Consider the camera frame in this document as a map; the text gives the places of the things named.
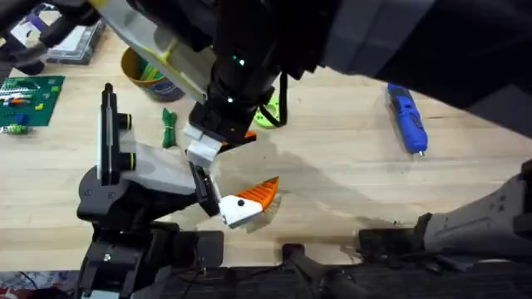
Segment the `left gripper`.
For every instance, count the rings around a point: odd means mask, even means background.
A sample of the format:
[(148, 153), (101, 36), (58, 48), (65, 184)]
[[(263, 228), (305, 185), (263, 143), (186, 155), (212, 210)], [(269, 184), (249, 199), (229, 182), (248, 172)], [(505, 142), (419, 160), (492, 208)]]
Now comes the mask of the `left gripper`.
[(218, 152), (218, 142), (198, 140), (186, 149), (189, 161), (138, 142), (100, 145), (96, 165), (79, 184), (76, 215), (98, 228), (143, 228), (198, 204), (210, 217), (220, 214), (230, 228), (253, 221), (274, 201), (279, 177), (219, 199), (203, 169), (212, 165)]

